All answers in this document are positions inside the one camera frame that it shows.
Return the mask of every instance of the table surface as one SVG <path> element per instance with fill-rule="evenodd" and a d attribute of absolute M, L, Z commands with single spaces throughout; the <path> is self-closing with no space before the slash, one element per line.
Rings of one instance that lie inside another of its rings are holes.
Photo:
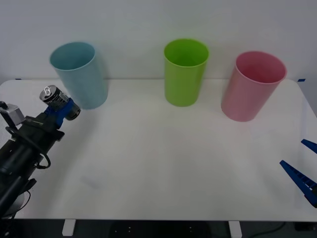
<path fill-rule="evenodd" d="M 317 210 L 283 170 L 285 160 L 317 180 L 317 119 L 298 85 L 284 80 L 251 122 L 221 111 L 227 80 L 205 80 L 179 108 L 163 80 L 110 80 L 106 102 L 65 121 L 52 166 L 17 218 L 317 221 Z M 59 80 L 12 80 L 0 99 L 36 116 L 40 91 Z M 0 121 L 0 146 L 9 134 Z"/>

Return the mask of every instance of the cable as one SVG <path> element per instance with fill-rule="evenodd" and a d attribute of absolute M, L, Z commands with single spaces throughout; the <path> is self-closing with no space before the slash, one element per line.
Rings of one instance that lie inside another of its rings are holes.
<path fill-rule="evenodd" d="M 269 234 L 269 233 L 276 232 L 276 231 L 282 229 L 285 225 L 286 225 L 286 222 L 283 222 L 280 226 L 278 226 L 277 228 L 275 228 L 273 230 L 266 231 L 266 232 L 255 233 L 254 235 L 250 236 L 249 238 L 254 238 L 254 237 L 258 237 L 258 236 L 262 236 L 262 235 L 266 235 L 266 234 Z"/>
<path fill-rule="evenodd" d="M 18 211 L 21 211 L 21 210 L 29 203 L 29 201 L 30 201 L 30 199 L 31 199 L 31 193 L 30 193 L 29 191 L 26 191 L 26 192 L 29 194 L 29 198 L 28 198 L 28 200 L 26 201 L 26 203 L 25 203 L 22 207 L 20 207 L 18 210 L 16 210 L 15 212 L 10 213 L 10 214 L 8 214 L 8 215 L 6 215 L 5 217 L 11 217 L 11 219 L 14 219 L 15 214 L 16 214 Z"/>
<path fill-rule="evenodd" d="M 47 166 L 40 165 L 40 162 L 38 161 L 38 164 L 36 166 L 37 169 L 44 170 L 51 166 L 51 160 L 49 159 L 48 155 L 37 144 L 35 144 L 27 136 L 20 133 L 17 129 L 11 128 L 9 126 L 7 126 L 5 129 L 13 136 L 17 136 L 17 135 L 20 136 L 22 139 L 24 139 L 27 143 L 29 143 L 31 146 L 37 149 L 45 157 L 46 161 L 48 162 L 48 165 Z"/>

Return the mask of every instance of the can pull tab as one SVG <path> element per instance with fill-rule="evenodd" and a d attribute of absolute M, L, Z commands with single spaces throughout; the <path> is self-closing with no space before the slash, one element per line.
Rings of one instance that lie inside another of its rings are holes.
<path fill-rule="evenodd" d="M 49 97 L 51 95 L 51 91 L 49 87 L 44 88 L 45 97 Z"/>

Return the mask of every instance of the green cup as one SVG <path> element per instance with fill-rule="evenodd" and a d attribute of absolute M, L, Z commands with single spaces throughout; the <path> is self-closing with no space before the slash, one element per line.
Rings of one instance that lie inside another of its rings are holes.
<path fill-rule="evenodd" d="M 173 105 L 185 107 L 196 102 L 209 51 L 193 39 L 178 39 L 164 49 L 165 97 Z"/>

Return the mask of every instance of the plastic cup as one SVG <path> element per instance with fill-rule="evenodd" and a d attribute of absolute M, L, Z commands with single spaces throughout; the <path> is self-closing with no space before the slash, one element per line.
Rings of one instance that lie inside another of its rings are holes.
<path fill-rule="evenodd" d="M 222 99 L 222 111 L 232 120 L 252 120 L 286 74 L 283 62 L 273 55 L 242 53 Z"/>
<path fill-rule="evenodd" d="M 179 107 L 192 105 L 209 57 L 207 46 L 193 39 L 178 39 L 165 47 L 164 56 L 167 101 Z"/>
<path fill-rule="evenodd" d="M 94 109 L 105 102 L 107 85 L 93 46 L 84 42 L 65 44 L 51 54 L 50 63 L 79 107 Z"/>

